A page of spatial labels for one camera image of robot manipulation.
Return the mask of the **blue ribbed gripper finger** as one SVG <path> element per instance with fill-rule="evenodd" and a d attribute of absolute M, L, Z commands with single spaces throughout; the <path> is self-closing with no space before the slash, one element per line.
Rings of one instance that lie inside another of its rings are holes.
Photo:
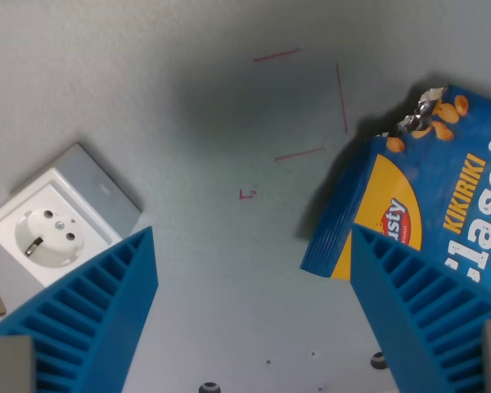
<path fill-rule="evenodd" d="M 147 227 L 26 301 L 0 337 L 32 339 L 37 392 L 121 392 L 158 286 Z"/>
<path fill-rule="evenodd" d="M 401 392 L 484 392 L 491 291 L 419 251 L 352 228 L 351 285 Z"/>

